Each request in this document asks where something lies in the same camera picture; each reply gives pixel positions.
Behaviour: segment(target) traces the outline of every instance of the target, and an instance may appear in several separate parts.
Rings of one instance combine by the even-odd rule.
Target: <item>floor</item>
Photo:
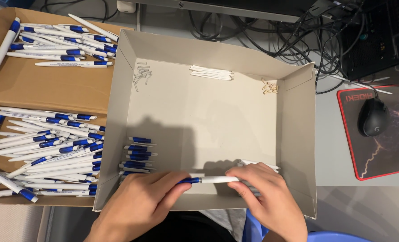
[[[116,0],[109,0],[109,12],[116,9]],[[44,0],[37,0],[32,9],[39,10]],[[103,16],[101,0],[87,0],[81,3],[54,6],[53,13],[77,16]],[[136,28],[136,15],[118,13],[109,23]],[[185,11],[155,6],[143,9],[141,30],[156,34],[193,38],[190,22]],[[272,36],[253,36],[263,47],[273,48]],[[246,39],[233,38],[226,43],[251,47]],[[334,85],[327,81],[321,88]],[[318,186],[318,219],[308,219],[310,230],[337,230],[355,234],[375,242],[399,242],[399,187],[386,186]],[[60,218],[55,218],[52,242],[70,241],[67,238],[83,227],[85,220],[93,217],[93,212],[85,208],[60,208]]]

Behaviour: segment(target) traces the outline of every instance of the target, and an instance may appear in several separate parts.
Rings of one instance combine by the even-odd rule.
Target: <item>computer mouse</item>
[[[358,117],[358,129],[363,136],[376,136],[388,128],[390,115],[386,105],[377,97],[367,99]]]

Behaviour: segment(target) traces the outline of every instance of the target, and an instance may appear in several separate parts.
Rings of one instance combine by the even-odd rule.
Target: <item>mouse pad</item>
[[[367,88],[337,92],[347,142],[351,152],[353,169],[358,180],[399,173],[399,86],[381,86],[379,98],[388,107],[391,122],[380,135],[365,137],[358,131],[358,116],[366,99],[375,97]]]

